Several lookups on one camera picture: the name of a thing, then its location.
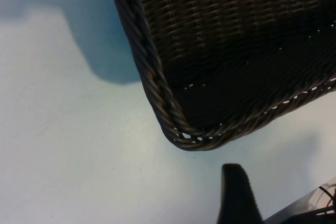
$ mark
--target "red wire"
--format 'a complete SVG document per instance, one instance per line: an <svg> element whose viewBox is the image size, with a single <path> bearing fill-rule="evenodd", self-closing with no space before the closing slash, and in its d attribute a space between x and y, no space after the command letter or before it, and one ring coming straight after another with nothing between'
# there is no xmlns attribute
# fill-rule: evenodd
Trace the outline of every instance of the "red wire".
<svg viewBox="0 0 336 224"><path fill-rule="evenodd" d="M330 200L328 201L327 207L329 207L329 205L330 205L331 202L332 202L332 199L330 199Z"/></svg>

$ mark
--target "black object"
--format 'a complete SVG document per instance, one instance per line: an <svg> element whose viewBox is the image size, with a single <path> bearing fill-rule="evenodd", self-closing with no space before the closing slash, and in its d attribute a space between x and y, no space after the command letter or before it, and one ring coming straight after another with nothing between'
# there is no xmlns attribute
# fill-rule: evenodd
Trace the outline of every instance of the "black object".
<svg viewBox="0 0 336 224"><path fill-rule="evenodd" d="M184 150L218 148L336 89L336 0L114 2L162 131Z"/></svg>
<svg viewBox="0 0 336 224"><path fill-rule="evenodd" d="M240 165L225 164L222 168L222 205L218 224L263 224L248 177ZM333 206L305 212L289 218L282 224L336 223L336 197ZM333 214L317 215L334 210Z"/></svg>

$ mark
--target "wicker basket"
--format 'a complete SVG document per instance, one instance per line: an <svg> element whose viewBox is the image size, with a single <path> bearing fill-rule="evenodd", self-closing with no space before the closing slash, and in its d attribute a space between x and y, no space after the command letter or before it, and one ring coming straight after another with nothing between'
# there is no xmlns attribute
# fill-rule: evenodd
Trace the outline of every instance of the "wicker basket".
<svg viewBox="0 0 336 224"><path fill-rule="evenodd" d="M336 88L335 0L114 2L148 100L181 149L218 148Z"/></svg>

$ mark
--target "white table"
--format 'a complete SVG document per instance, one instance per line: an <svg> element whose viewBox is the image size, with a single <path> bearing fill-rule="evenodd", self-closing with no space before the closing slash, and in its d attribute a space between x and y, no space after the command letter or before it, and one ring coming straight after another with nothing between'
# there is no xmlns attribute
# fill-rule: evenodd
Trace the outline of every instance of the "white table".
<svg viewBox="0 0 336 224"><path fill-rule="evenodd" d="M224 163L267 218L336 175L335 101L186 153L161 132L113 0L0 0L0 222L215 223Z"/></svg>

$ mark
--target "woven rim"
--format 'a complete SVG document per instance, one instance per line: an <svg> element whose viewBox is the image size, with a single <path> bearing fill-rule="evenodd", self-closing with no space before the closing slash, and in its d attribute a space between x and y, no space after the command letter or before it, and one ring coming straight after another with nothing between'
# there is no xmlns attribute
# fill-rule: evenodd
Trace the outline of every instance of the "woven rim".
<svg viewBox="0 0 336 224"><path fill-rule="evenodd" d="M146 21L140 0L114 0L126 32L136 67L139 71L146 96L161 125L163 133L177 147L189 151L205 151L218 148L232 140L267 125L272 120L336 89L333 76L325 76L315 84L297 84L296 93L278 97L272 103L258 111L230 124L219 125L209 130L198 129L190 125L183 110L175 99L163 74L161 60L156 53L151 39L149 25ZM328 73L336 73L336 66L327 66Z"/></svg>

